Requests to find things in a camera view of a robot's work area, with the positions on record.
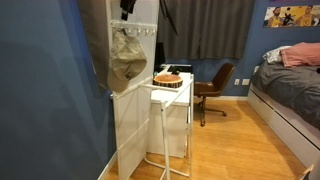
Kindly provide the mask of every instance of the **white cabinet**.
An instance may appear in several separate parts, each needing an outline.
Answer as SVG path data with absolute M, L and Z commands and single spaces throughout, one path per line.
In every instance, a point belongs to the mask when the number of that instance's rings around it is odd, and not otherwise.
M 190 80 L 190 73 L 180 73 L 182 79 Z M 190 88 L 187 88 L 167 109 L 167 131 L 169 156 L 183 158 L 186 156 L 187 137 L 190 131 L 190 103 L 193 100 L 190 98 Z M 147 152 L 164 154 L 161 108 L 159 101 L 170 100 L 175 96 L 175 92 L 162 90 L 154 90 L 151 95 L 151 116 L 148 137 Z

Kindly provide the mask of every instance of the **electrical outlet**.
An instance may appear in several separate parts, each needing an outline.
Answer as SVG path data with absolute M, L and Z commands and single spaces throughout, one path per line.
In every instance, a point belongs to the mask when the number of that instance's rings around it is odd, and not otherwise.
M 237 85 L 239 85 L 239 83 L 240 83 L 240 79 L 235 79 L 235 80 L 234 80 L 234 85 L 237 86 Z
M 242 80 L 242 85 L 247 86 L 250 83 L 250 79 L 243 79 Z

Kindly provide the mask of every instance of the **chair backrest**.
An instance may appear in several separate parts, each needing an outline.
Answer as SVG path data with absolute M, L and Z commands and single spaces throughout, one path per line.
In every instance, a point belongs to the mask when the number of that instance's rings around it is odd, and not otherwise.
M 222 92 L 226 87 L 231 75 L 234 72 L 234 65 L 230 63 L 223 64 L 217 74 L 212 79 L 212 84 Z

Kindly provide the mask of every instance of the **pink pillow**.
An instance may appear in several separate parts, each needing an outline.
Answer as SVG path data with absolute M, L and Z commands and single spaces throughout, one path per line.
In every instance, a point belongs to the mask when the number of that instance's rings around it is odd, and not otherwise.
M 280 52 L 285 67 L 320 65 L 320 43 L 299 43 Z

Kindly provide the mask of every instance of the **wooden floor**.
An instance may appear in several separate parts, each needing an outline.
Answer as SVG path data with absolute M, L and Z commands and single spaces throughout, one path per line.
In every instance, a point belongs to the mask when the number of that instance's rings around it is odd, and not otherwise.
M 227 117 L 206 112 L 200 127 L 199 99 L 195 99 L 192 177 L 171 172 L 172 180 L 294 180 L 305 169 L 285 144 L 246 101 L 208 100 L 207 108 L 223 109 Z M 164 164 L 163 156 L 147 154 Z M 170 158 L 170 166 L 188 173 L 188 159 Z M 163 170 L 142 161 L 130 179 L 159 179 Z M 117 164 L 105 178 L 116 180 Z

